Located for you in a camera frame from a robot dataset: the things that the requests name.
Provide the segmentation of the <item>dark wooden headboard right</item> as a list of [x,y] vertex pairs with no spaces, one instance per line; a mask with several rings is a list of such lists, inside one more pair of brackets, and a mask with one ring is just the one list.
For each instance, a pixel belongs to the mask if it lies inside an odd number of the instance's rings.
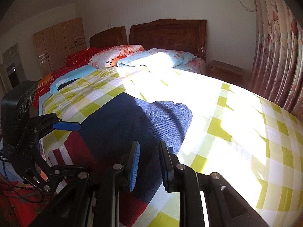
[[158,19],[132,25],[129,43],[152,48],[178,50],[206,60],[206,20]]

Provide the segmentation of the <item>pink floral curtain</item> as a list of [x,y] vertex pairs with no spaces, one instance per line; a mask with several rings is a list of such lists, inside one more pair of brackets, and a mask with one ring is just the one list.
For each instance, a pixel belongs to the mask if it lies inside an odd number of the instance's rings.
[[254,0],[256,51],[249,90],[302,120],[302,26],[284,0]]

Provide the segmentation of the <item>dark wooden nightstand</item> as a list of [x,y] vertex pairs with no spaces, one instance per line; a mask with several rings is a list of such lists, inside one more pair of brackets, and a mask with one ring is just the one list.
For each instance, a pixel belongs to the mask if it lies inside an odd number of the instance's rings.
[[206,68],[207,76],[241,86],[243,81],[243,69],[213,60]]

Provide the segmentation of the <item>dark wooden headboard left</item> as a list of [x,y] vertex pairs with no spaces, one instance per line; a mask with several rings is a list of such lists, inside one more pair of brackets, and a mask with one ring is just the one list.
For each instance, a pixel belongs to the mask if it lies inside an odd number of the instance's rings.
[[127,45],[126,27],[113,27],[93,35],[89,39],[92,48],[110,48],[119,45]]

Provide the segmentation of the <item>dark wooden headboard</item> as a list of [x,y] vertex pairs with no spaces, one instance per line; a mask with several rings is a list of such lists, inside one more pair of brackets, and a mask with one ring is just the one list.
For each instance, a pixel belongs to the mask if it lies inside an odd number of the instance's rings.
[[178,50],[206,60],[206,20],[158,19],[132,25],[129,43],[152,48]]
[[92,48],[110,48],[119,45],[127,45],[126,27],[113,27],[93,35],[89,39]]

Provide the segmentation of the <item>red white striped navy sweater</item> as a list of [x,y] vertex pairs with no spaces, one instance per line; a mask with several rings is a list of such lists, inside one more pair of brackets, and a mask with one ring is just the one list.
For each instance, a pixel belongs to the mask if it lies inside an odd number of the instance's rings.
[[171,152],[178,153],[192,117],[182,103],[148,103],[121,93],[88,116],[79,131],[72,132],[47,156],[53,165],[88,166],[93,179],[101,181],[105,171],[130,151],[133,142],[139,142],[135,189],[119,199],[119,221],[132,226],[162,183],[159,142],[164,141]]

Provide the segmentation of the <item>red floral bedding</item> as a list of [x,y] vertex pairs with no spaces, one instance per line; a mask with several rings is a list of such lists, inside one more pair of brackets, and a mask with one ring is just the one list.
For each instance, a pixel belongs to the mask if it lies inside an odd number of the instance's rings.
[[64,74],[78,69],[84,65],[87,65],[89,60],[98,52],[107,49],[105,48],[88,48],[81,50],[77,53],[74,53],[66,58],[64,66],[60,67],[58,70],[55,70],[53,73],[49,73],[44,76],[38,82],[37,93],[33,102],[33,106],[38,108],[38,100],[41,96],[46,94],[50,90],[51,84],[59,77]]

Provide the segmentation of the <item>light blue floral pillow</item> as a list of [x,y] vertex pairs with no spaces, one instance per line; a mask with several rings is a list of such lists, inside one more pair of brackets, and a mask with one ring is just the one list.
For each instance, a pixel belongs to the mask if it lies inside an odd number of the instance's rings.
[[185,65],[197,56],[185,51],[152,48],[117,61],[117,67],[174,68]]

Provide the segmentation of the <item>light wooden wardrobe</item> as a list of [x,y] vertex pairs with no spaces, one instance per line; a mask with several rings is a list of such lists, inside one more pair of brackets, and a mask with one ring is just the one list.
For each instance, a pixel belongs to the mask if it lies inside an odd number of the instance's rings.
[[43,76],[63,67],[69,55],[87,48],[80,17],[43,29],[32,37]]

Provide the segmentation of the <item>light blue blanket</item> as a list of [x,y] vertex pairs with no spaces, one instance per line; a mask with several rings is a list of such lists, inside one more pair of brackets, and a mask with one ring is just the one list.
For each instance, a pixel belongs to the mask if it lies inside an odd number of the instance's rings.
[[81,77],[84,77],[92,72],[97,70],[95,67],[92,67],[90,65],[85,65],[80,68],[77,68],[75,70],[72,70],[63,76],[60,76],[57,78],[49,87],[50,93],[54,94],[58,91],[58,88],[60,85],[65,84],[67,82],[70,82],[71,80],[74,79],[80,79]]

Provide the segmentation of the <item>orange floral pillow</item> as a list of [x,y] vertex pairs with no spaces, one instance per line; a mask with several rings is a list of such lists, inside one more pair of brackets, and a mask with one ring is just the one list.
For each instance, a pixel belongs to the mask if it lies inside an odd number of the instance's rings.
[[122,56],[143,51],[141,45],[119,45],[96,53],[88,62],[88,65],[99,68],[115,66],[113,60]]

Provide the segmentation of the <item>green white checked bedsheet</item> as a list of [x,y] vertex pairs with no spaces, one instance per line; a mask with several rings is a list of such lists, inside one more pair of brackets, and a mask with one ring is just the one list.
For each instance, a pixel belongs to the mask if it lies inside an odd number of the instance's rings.
[[82,122],[118,94],[187,105],[193,121],[178,158],[220,173],[269,226],[302,216],[302,122],[241,87],[183,70],[101,68],[41,101],[39,113]]

